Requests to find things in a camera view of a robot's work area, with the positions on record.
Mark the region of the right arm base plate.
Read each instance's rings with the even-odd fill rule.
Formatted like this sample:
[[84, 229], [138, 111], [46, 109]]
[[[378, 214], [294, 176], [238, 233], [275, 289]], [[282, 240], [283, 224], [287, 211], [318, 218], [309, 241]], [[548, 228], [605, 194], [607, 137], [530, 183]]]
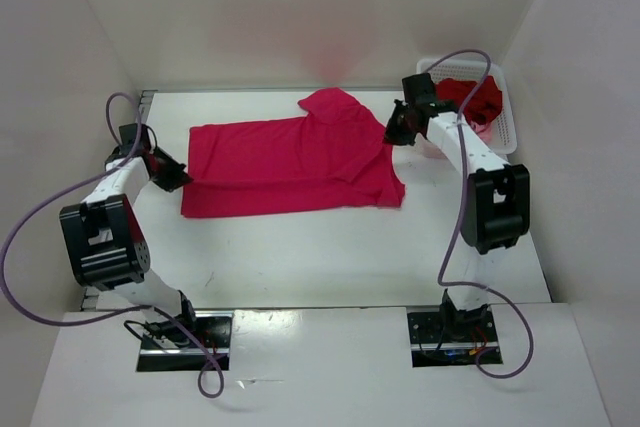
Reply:
[[478, 355], [481, 365], [503, 363], [491, 311], [455, 332], [445, 329], [437, 307], [408, 309], [406, 317], [414, 368], [473, 366]]

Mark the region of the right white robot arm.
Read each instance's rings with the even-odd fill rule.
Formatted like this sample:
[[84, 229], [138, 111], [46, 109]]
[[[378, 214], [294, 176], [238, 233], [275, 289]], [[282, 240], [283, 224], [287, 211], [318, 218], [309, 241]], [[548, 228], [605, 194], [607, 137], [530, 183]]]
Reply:
[[444, 288], [439, 329], [460, 340], [482, 326], [488, 297], [505, 295], [488, 274], [530, 227], [530, 174], [489, 148], [466, 122], [460, 104], [437, 95], [427, 72], [402, 79], [404, 98], [395, 102], [384, 142], [413, 145], [422, 137], [435, 145], [461, 175], [462, 192], [454, 229], [437, 275]]

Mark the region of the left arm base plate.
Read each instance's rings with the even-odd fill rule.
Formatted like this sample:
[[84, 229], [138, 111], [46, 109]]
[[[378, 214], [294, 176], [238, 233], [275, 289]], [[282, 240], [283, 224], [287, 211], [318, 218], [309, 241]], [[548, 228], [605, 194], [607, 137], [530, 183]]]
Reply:
[[[195, 337], [218, 360], [221, 369], [227, 371], [230, 362], [233, 312], [197, 310], [195, 314]], [[160, 335], [156, 328], [155, 332], [152, 332], [146, 323], [126, 320], [123, 326], [139, 341], [137, 372], [199, 371], [205, 364], [204, 353], [185, 337], [174, 343], [165, 335]]]

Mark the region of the magenta t shirt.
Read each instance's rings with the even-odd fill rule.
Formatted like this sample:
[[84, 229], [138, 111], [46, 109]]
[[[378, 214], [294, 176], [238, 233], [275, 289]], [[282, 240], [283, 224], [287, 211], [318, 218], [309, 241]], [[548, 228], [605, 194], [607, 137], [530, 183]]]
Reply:
[[397, 177], [385, 128], [355, 97], [318, 90], [302, 115], [206, 124], [189, 131], [181, 213], [189, 219], [307, 212], [340, 207], [398, 208]]

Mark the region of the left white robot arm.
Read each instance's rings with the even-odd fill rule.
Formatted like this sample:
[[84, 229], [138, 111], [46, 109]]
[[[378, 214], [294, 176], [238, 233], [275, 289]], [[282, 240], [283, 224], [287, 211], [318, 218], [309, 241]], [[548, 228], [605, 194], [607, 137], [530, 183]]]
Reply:
[[106, 176], [81, 203], [59, 214], [73, 275], [84, 287], [142, 307], [153, 338], [188, 347], [197, 340], [200, 323], [186, 295], [153, 271], [134, 203], [148, 183], [173, 193], [193, 179], [184, 163], [156, 145], [147, 125], [127, 124], [119, 134], [121, 144], [106, 161]]

